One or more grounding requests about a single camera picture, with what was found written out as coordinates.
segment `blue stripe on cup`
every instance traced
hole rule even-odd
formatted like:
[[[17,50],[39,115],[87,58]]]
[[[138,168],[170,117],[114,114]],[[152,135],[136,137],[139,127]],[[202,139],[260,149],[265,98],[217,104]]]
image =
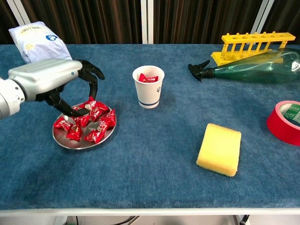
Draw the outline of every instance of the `blue stripe on cup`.
[[[139,102],[140,102],[142,105],[150,106],[150,105],[155,105],[157,102],[159,102],[159,100],[158,100],[157,102],[155,102],[155,103],[152,103],[152,104],[145,104],[145,103],[141,102],[140,100],[139,100]]]

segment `white paper cup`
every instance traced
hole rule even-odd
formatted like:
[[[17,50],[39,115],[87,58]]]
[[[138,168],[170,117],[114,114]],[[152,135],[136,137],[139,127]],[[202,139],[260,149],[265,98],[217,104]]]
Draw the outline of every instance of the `white paper cup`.
[[[158,81],[153,83],[143,83],[139,81],[141,74],[146,77],[158,76]],[[151,109],[159,104],[160,92],[165,77],[164,71],[156,66],[142,66],[135,69],[132,73],[135,80],[137,98],[141,107]]]

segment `metal plate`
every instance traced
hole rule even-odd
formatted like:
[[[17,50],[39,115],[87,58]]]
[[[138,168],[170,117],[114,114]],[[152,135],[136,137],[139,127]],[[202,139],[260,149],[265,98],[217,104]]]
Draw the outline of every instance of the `metal plate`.
[[[61,114],[58,118],[60,118],[60,117],[64,117],[66,121],[68,121],[70,123],[74,123],[74,120],[71,117],[65,116],[64,114]],[[88,135],[93,129],[96,129],[98,124],[99,124],[99,121],[90,122],[87,127],[82,128],[82,136],[81,136],[81,139],[79,142],[67,139],[66,138],[67,132],[64,129],[52,127],[52,135],[53,135],[54,140],[57,142],[57,144],[59,144],[60,146],[66,148],[66,149],[75,149],[75,150],[88,149],[88,148],[91,148],[91,147],[101,144],[113,133],[113,131],[115,130],[116,125],[117,125],[117,116],[116,116],[116,125],[112,129],[107,130],[105,132],[104,138],[99,143],[95,144],[93,142],[86,142],[84,140],[84,137],[86,135]]]

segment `sponge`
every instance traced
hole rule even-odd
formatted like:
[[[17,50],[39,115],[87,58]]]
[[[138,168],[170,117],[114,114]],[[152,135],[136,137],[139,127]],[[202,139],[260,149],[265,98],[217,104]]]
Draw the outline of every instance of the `sponge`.
[[[238,170],[241,132],[209,123],[197,165],[230,177]]]

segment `brown curtain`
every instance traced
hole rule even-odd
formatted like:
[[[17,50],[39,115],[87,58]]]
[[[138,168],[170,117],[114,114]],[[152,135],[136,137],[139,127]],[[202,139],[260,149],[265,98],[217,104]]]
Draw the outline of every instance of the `brown curtain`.
[[[266,32],[290,32],[296,36],[289,44],[300,43],[300,0],[276,0],[263,26]]]
[[[250,33],[262,0],[154,0],[154,43],[222,43]]]
[[[140,0],[22,0],[67,44],[142,43]]]
[[[0,0],[0,44],[13,44],[8,29],[19,26],[6,0]]]

